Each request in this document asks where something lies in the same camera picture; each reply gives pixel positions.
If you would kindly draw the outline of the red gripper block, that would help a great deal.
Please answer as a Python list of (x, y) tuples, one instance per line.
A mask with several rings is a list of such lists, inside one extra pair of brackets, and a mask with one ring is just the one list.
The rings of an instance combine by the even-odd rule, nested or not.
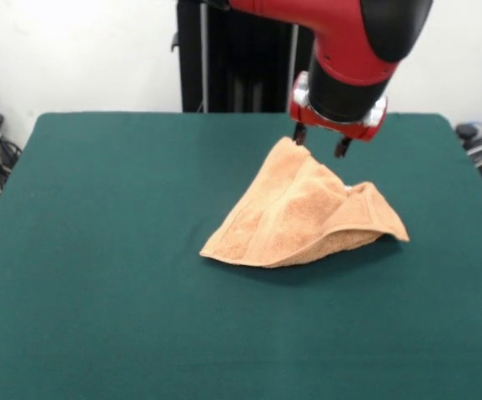
[(309, 73), (302, 71), (289, 95), (289, 116), (296, 122), (293, 141), (303, 146), (307, 127), (325, 128), (344, 135), (334, 149), (336, 158), (344, 158), (353, 140), (369, 142), (380, 130), (387, 115), (388, 98), (380, 97), (358, 122), (335, 122), (319, 115), (309, 103)]

